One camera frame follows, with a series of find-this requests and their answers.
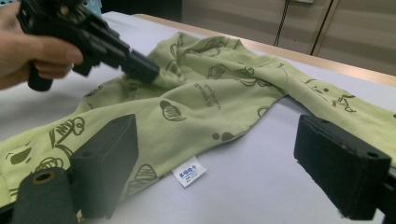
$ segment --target black clamp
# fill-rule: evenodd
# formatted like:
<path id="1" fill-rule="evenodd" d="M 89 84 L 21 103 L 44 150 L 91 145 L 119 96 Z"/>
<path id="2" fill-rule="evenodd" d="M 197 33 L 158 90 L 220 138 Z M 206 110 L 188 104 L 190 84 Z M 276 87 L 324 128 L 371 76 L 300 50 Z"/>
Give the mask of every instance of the black clamp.
<path id="1" fill-rule="evenodd" d="M 396 174 L 391 158 L 335 124 L 301 116 L 294 158 L 344 217 L 396 223 Z"/>
<path id="2" fill-rule="evenodd" d="M 0 223 L 76 224 L 110 218 L 138 158 L 134 115 L 111 120 L 71 157 L 70 168 L 52 167 L 25 177 L 18 198 L 0 208 Z"/>

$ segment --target wall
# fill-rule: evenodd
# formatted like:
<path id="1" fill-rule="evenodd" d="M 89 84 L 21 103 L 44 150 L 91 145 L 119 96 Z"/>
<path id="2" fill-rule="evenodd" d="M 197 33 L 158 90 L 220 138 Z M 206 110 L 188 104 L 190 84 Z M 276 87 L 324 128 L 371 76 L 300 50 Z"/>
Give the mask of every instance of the wall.
<path id="1" fill-rule="evenodd" d="M 278 46 L 311 51 L 331 0 L 291 2 Z M 273 45 L 285 0 L 183 0 L 182 22 Z M 396 76 L 396 1 L 340 0 L 317 56 Z"/>

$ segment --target white table surface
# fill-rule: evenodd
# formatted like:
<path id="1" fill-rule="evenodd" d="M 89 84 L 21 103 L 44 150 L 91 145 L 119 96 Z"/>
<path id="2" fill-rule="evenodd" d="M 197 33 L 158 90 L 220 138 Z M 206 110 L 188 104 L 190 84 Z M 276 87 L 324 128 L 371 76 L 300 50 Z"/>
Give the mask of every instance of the white table surface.
<path id="1" fill-rule="evenodd" d="M 120 33 L 121 39 L 144 54 L 180 31 L 115 12 L 103 18 Z M 374 105 L 396 111 L 396 88 L 290 62 L 311 77 L 329 81 Z M 32 91 L 25 84 L 0 91 L 0 140 L 67 116 L 83 95 L 119 74 L 120 70 L 100 65 L 88 77 L 70 74 L 55 81 L 49 92 Z M 381 223 L 383 215 L 379 211 L 369 222 L 342 218 L 293 158 L 298 118 L 306 113 L 286 97 L 248 134 L 198 156 L 207 171 L 186 189 L 169 175 L 121 204 L 110 220 L 86 222 Z"/>

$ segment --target white label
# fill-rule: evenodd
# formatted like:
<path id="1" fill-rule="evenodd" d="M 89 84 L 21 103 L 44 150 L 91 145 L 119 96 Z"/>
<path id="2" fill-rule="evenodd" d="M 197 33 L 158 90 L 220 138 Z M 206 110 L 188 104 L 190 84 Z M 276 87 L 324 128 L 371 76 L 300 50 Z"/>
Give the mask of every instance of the white label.
<path id="1" fill-rule="evenodd" d="M 172 173 L 180 182 L 180 184 L 186 188 L 190 183 L 196 180 L 199 176 L 203 175 L 206 171 L 197 160 L 196 157 L 192 157 L 188 161 L 181 164 L 176 169 L 172 170 Z"/>

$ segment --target light green garment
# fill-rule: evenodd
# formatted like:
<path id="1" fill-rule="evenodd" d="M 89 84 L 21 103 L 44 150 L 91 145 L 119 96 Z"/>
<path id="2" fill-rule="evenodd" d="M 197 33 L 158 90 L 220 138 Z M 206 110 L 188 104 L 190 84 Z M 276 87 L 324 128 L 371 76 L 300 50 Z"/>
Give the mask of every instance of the light green garment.
<path id="1" fill-rule="evenodd" d="M 21 180 L 30 173 L 68 168 L 69 156 L 114 118 L 135 114 L 137 120 L 139 158 L 125 197 L 192 156 L 245 134 L 286 94 L 396 156 L 394 112 L 315 80 L 277 57 L 258 56 L 239 40 L 176 34 L 149 57 L 162 69 L 154 85 L 117 77 L 82 98 L 67 118 L 2 142 L 0 205 L 16 199 Z"/>

